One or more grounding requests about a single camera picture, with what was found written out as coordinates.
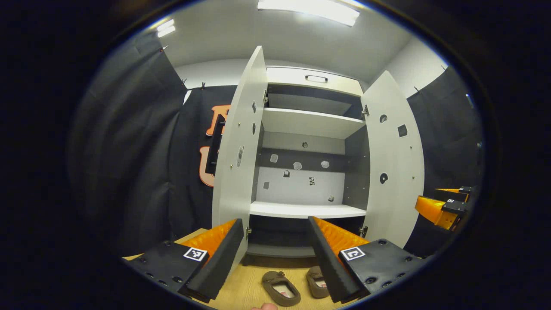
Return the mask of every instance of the wooden floor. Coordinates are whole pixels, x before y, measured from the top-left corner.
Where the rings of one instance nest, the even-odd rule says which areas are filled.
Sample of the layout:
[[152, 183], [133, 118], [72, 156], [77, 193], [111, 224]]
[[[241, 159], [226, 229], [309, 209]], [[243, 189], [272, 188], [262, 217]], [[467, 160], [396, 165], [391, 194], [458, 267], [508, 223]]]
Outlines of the wooden floor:
[[[193, 233], [176, 240], [176, 243], [182, 243], [203, 232], [206, 229], [199, 229]], [[124, 257], [132, 260], [141, 254]], [[248, 266], [239, 264], [234, 272], [228, 276], [224, 286], [218, 293], [216, 300], [211, 300], [207, 305], [216, 309], [230, 310], [251, 310], [252, 307], [260, 308], [263, 303], [275, 303], [262, 287], [262, 276], [268, 271], [283, 271], [285, 277], [291, 281], [300, 292], [301, 301], [291, 307], [283, 307], [278, 304], [279, 309], [305, 309], [305, 310], [329, 310], [340, 308], [343, 305], [340, 302], [333, 303], [331, 297], [313, 298], [306, 281], [306, 273], [310, 267], [316, 266], [315, 258], [268, 258], [252, 256], [249, 259]]]

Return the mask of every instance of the cabinet door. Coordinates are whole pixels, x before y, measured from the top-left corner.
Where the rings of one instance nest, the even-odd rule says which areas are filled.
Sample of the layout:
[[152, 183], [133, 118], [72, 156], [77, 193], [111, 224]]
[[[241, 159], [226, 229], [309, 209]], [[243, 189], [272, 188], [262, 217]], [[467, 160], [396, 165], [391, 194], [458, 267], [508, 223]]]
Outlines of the cabinet door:
[[[258, 46], [235, 90], [220, 142], [212, 201], [213, 227], [235, 218], [243, 220], [244, 229], [249, 226], [256, 148], [266, 88], [266, 65], [262, 47]], [[232, 270], [246, 251], [245, 234]]]
[[417, 123], [388, 71], [364, 93], [361, 103], [369, 110], [365, 123], [371, 160], [366, 239], [385, 238], [403, 248], [417, 221], [415, 202], [425, 182]]

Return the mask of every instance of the brown slipper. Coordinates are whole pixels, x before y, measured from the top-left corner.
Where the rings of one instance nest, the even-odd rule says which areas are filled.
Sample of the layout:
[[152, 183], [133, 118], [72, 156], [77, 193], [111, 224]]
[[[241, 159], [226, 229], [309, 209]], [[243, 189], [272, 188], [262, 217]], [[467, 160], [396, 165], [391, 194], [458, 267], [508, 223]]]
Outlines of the brown slipper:
[[283, 271], [268, 271], [262, 277], [262, 286], [274, 301], [284, 307], [300, 302], [300, 293], [285, 277]]
[[321, 269], [319, 266], [314, 266], [308, 270], [306, 273], [306, 279], [308, 280], [308, 286], [310, 287], [310, 292], [316, 298], [324, 298], [329, 296], [329, 291], [327, 290], [327, 285], [321, 274]]

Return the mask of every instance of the fluorescent light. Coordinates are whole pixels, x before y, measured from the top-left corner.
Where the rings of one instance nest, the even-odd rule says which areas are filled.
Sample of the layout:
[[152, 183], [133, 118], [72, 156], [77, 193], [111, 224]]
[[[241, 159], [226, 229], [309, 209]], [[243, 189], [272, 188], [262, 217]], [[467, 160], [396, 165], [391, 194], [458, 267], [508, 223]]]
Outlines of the fluorescent light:
[[352, 27], [360, 12], [330, 0], [258, 0], [259, 10], [287, 10], [324, 17]]
[[168, 28], [165, 28], [165, 29], [163, 29], [163, 30], [157, 32], [157, 36], [160, 38], [160, 37], [162, 37], [162, 36], [165, 36], [165, 35], [167, 35], [167, 34], [173, 32], [174, 30], [176, 30], [176, 27], [174, 27], [174, 26], [169, 26]]
[[162, 24], [161, 26], [157, 27], [157, 31], [167, 29], [168, 27], [170, 27], [172, 25], [174, 25], [174, 20], [173, 19], [171, 19], [168, 22], [166, 22], [166, 23]]

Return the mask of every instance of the dark fabric backdrop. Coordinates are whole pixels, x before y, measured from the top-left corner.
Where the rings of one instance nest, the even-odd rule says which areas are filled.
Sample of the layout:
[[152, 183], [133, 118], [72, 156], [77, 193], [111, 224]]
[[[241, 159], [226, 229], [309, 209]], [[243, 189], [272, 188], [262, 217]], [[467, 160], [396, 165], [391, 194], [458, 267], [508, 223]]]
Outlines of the dark fabric backdrop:
[[[425, 159], [423, 195], [432, 197], [436, 188], [473, 186], [482, 179], [483, 143], [476, 104], [461, 77], [448, 67], [439, 77], [408, 98]], [[404, 249], [417, 256], [434, 254], [451, 237], [422, 215]]]
[[67, 157], [75, 199], [117, 255], [174, 235], [168, 202], [182, 203], [170, 197], [167, 158], [186, 91], [156, 33], [139, 35], [106, 59], [74, 116]]
[[199, 149], [210, 146], [207, 136], [216, 105], [231, 104], [236, 85], [195, 88], [180, 109], [172, 137], [169, 167], [173, 175], [174, 199], [182, 205], [171, 204], [172, 226], [178, 236], [185, 236], [199, 228], [212, 227], [213, 188], [199, 178], [201, 154]]

